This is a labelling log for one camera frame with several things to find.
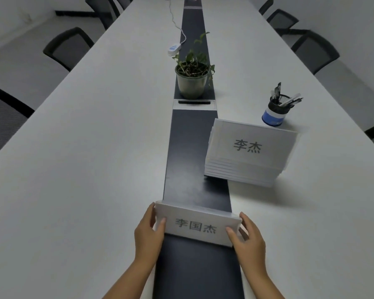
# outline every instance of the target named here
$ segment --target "person's left hand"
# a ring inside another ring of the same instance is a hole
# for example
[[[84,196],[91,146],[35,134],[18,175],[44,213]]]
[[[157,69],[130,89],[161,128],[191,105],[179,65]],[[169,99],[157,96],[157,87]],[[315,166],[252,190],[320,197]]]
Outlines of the person's left hand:
[[[151,203],[134,230],[136,246],[134,262],[147,267],[151,272],[157,262],[162,242],[164,241],[166,219],[163,218],[156,231],[152,228],[155,224],[155,203]]]

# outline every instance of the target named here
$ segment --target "power cord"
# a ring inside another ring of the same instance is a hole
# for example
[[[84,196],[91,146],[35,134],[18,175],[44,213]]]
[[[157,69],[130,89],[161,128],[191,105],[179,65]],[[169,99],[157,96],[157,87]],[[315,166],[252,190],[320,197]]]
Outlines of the power cord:
[[[169,0],[169,11],[170,11],[170,13],[171,13],[171,15],[172,15],[172,22],[173,22],[173,24],[176,26],[176,28],[179,29],[179,30],[181,31],[181,33],[182,33],[183,36],[184,36],[184,40],[183,40],[182,42],[180,42],[180,45],[181,45],[181,44],[183,44],[183,43],[187,40],[187,37],[186,37],[186,35],[184,34],[183,29],[181,29],[179,26],[176,25],[175,17],[174,17],[174,15],[173,15],[171,5],[172,5],[172,3],[171,3],[171,1]]]

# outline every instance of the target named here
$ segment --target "plant pot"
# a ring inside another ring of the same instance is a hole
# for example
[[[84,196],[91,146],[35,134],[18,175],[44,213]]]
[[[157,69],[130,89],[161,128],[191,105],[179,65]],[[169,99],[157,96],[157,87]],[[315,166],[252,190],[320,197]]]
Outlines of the plant pot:
[[[207,83],[209,72],[198,78],[189,78],[179,74],[179,72],[177,72],[177,66],[175,68],[175,72],[177,75],[180,93],[184,98],[188,100],[195,100],[204,94],[205,84]]]

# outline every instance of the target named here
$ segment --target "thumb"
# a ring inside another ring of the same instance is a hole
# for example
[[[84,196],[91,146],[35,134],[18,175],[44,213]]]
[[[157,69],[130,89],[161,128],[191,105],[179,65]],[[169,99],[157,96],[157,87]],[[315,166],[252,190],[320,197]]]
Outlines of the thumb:
[[[232,228],[229,228],[229,227],[226,228],[226,232],[230,238],[231,243],[233,244],[234,247],[236,247],[241,242],[237,234],[233,231]]]
[[[164,235],[166,227],[166,218],[162,218],[160,224],[158,225],[156,233],[159,235]]]

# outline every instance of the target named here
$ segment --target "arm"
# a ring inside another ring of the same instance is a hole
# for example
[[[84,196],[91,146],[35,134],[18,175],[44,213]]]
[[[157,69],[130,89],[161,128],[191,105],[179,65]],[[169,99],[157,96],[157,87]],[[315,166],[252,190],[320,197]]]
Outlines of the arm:
[[[157,262],[165,233],[165,219],[157,231],[154,203],[150,204],[144,217],[134,231],[135,258],[124,274],[115,282],[103,299],[139,299],[147,279]]]
[[[231,228],[226,228],[230,241],[237,253],[242,270],[257,299],[285,299],[266,271],[266,244],[258,227],[243,212],[240,213],[242,224],[248,235],[240,228],[244,238],[241,242]]]

